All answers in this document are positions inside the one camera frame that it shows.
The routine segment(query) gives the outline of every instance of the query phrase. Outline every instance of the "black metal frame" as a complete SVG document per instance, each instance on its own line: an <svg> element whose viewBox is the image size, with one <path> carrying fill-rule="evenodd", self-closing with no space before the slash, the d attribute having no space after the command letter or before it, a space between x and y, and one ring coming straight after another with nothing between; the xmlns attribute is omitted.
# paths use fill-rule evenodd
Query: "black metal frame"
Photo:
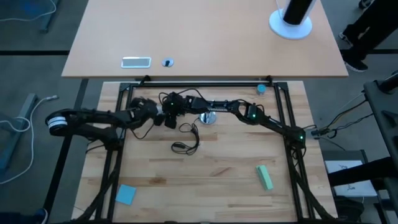
<svg viewBox="0 0 398 224"><path fill-rule="evenodd" d="M87 86L87 82L88 82L87 79L84 79L81 82L79 93L78 93L76 103L75 103L75 109L79 109L81 106L82 99L84 97L84 91ZM121 109L122 99L123 99L123 96L126 91L127 91L127 104L131 101L132 94L133 94L133 91L135 88L255 87L258 84L259 84L259 82L241 82L241 83L238 83L238 82L167 82L167 83L159 82L159 83L156 83L156 82L154 82L154 83L151 83L151 82L145 82L145 79L143 79L143 81L141 81L140 83L121 83L119 86L119 95L118 95L118 100L116 103L116 111ZM284 93L287 114L289 116L290 125L295 126L294 112L293 112L292 102L290 100L288 84L286 82L272 82L272 79L269 79L269 81L264 81L263 84L265 84L268 87L274 88L280 122L283 124L286 124L286 120L285 120L285 116L284 116L284 109L282 106L282 98L280 95L281 92ZM45 199L45 203L44 203L44 208L48 211L48 213L51 212L51 209L53 206L53 201L54 201L56 193L57 193L60 178L62 175L62 170L65 165L68 148L69 148L71 140L72 140L72 136L67 136L67 137L65 137L64 142L62 144L60 157L58 158L55 172L53 174L53 178L52 178L52 181L50 184L49 192L47 194L47 198ZM338 221L338 220L316 219L314 207L310 201L310 197L305 197L305 201L306 201L307 208L308 208L308 218L304 218L302 206L300 203L299 188L297 187L297 185L300 185L301 188L303 186L305 186L307 189L309 189L307 174L305 171L305 166L304 166L304 161L303 161L303 154L302 154L301 150L298 150L295 152L297 154L297 165L299 168L299 172L297 172L295 165L294 165L294 158L292 157L293 150L288 145L288 141L285 138L284 138L284 145L285 145L285 151L286 151L287 165L289 168L290 182L292 184L292 192L293 192L293 198L294 198L294 204L295 204L295 211L296 211L296 215L297 215L297 222L278 222L278 223L280 223L280 224L281 223L351 223L351 222L342 222L342 221ZM101 187L100 187L99 191L106 190L106 183L109 180L109 172L111 169L112 156L113 156L113 152L108 151L107 155L106 155L106 159L105 159L103 177L101 180ZM117 155L116 155L116 163L115 163L115 167L114 167L114 173L116 173L116 178L113 179L113 183L111 186L111 200L109 201L109 207L108 207L108 212L106 214L106 218L101 217L102 212L103 212L104 197L100 197L99 203L96 204L95 220L90 220L90 221L79 220L77 223L113 223L112 219L113 219L113 214L114 214L115 198L116 198L116 191L118 188L119 171L121 168L122 156L123 156L123 147L117 152Z"/></svg>

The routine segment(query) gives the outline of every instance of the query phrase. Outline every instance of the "light wooden desk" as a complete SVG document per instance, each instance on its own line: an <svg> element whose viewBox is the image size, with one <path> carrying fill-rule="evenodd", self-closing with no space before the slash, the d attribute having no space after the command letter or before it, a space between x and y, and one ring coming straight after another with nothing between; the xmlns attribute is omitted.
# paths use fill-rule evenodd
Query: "light wooden desk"
<svg viewBox="0 0 398 224"><path fill-rule="evenodd" d="M119 83L104 83L99 110L115 109L118 89ZM179 90L138 88L134 90L133 97L143 96L158 101L159 92ZM254 88L249 87L199 90L208 99L241 98L261 103L267 114L278 119L273 90L267 90L264 96L257 96ZM297 125L313 124L303 83L289 82L289 90ZM197 95L194 91L187 94ZM177 125L191 123L195 118L192 114L178 117ZM148 121L137 129L137 135L142 136L150 125ZM214 125L207 126L199 122L197 125L201 144L192 156L176 154L170 149L175 141L194 145L191 133L155 126L140 141L130 131L127 132L119 184L137 187L137 191L131 206L116 202L114 222L296 221L285 148L280 134L262 126L246 125L226 113L218 113ZM98 193L105 157L103 147L87 154L73 218L81 215ZM307 140L304 160L311 191L326 210L336 216L318 141ZM255 169L260 164L267 166L274 184L273 190L265 191L262 188ZM109 192L104 203L105 216L108 202Z"/></svg>
<svg viewBox="0 0 398 224"><path fill-rule="evenodd" d="M62 76L348 76L320 0L303 40L271 31L276 9L275 0L90 0ZM121 69L123 57L152 65ZM173 67L162 66L166 57Z"/></svg>

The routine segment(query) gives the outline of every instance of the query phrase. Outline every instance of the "gray floor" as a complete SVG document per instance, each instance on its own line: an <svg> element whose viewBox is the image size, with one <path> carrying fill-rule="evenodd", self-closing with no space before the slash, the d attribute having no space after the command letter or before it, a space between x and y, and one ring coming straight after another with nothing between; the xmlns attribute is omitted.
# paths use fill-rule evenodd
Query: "gray floor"
<svg viewBox="0 0 398 224"><path fill-rule="evenodd" d="M33 2L48 6L46 0ZM38 33L40 21L0 23L0 50L69 50L86 2L86 0L62 1L52 30L47 35ZM357 8L358 0L323 0L322 3L335 36L361 14ZM0 0L1 17L23 15L24 12L21 12L20 7L13 4L13 1ZM397 39L398 33L394 33L379 48L398 49ZM348 48L339 40L337 43L341 49ZM44 118L52 111L73 107L80 83L79 80L60 77L66 59L66 57L0 57L1 111L11 116L17 114L28 93L36 93L40 97L54 94L60 96L58 101L43 104L36 111L34 165L26 175L10 184L0 185L0 211L32 213L43 205L62 143L62 138L49 135ZM305 80L314 122L318 125L325 124L340 106L359 94L364 82L385 78L394 70L398 70L397 61L398 55L370 55L366 59L370 69L365 73L350 72L349 78L345 79ZM104 80L90 80L83 102L84 107L96 106L102 81ZM341 123L368 113L370 113L369 107L362 106L344 117ZM388 155L374 118L368 118L356 126L341 131L334 141L348 150L365 149L369 160ZM26 133L15 151L7 176L20 172L28 165L29 144L30 133ZM81 138L75 138L72 143L51 217L53 222L70 218L83 166L82 149L85 148L85 144L86 140ZM323 141L321 147L322 150L338 150L334 145ZM366 208L369 212L363 219L379 223L371 202L367 203Z"/></svg>

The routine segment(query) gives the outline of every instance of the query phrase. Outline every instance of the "small round object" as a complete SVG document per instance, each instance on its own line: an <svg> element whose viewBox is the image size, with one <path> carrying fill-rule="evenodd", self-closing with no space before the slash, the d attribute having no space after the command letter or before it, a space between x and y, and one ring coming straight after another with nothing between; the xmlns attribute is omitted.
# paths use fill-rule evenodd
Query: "small round object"
<svg viewBox="0 0 398 224"><path fill-rule="evenodd" d="M258 84L256 91L257 95L261 96L263 95L267 90L267 87L264 84Z"/></svg>
<svg viewBox="0 0 398 224"><path fill-rule="evenodd" d="M162 61L162 65L163 65L164 67L171 67L171 66L174 65L174 60L173 60L172 58L165 58L165 59L163 59L163 61Z"/></svg>
<svg viewBox="0 0 398 224"><path fill-rule="evenodd" d="M199 121L202 124L213 124L216 122L217 114L214 111L199 114Z"/></svg>

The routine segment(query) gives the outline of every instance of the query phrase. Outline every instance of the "wooden tabletop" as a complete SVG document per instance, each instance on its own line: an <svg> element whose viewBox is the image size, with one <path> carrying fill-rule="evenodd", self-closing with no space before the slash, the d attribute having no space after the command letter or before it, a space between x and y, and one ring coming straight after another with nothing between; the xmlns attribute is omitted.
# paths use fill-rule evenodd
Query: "wooden tabletop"
<svg viewBox="0 0 398 224"><path fill-rule="evenodd" d="M275 0L88 1L62 76L348 76L321 1L303 40L271 31L276 9ZM123 57L152 64L123 69ZM162 66L166 57L174 59L170 68Z"/></svg>
<svg viewBox="0 0 398 224"><path fill-rule="evenodd" d="M114 110L119 83L104 83L99 110ZM297 125L313 124L302 82L289 82ZM142 88L134 96L158 101L159 92L181 89ZM206 99L244 99L261 103L278 119L272 88L257 96L254 88L199 88ZM177 125L192 123L195 115L178 117ZM292 222L296 221L282 136L262 126L246 125L231 114L218 113L213 125L196 122L200 147L192 156L171 151L175 141L194 145L191 133L155 126L143 140L127 132L119 184L136 187L132 205L116 202L114 222ZM136 130L142 136L151 122ZM99 145L94 142L89 147ZM100 189L106 157L103 147L86 156L73 218L82 214ZM311 191L325 209L336 208L318 141L307 140L304 157ZM264 164L274 189L265 191L256 173ZM109 193L104 214L108 209Z"/></svg>

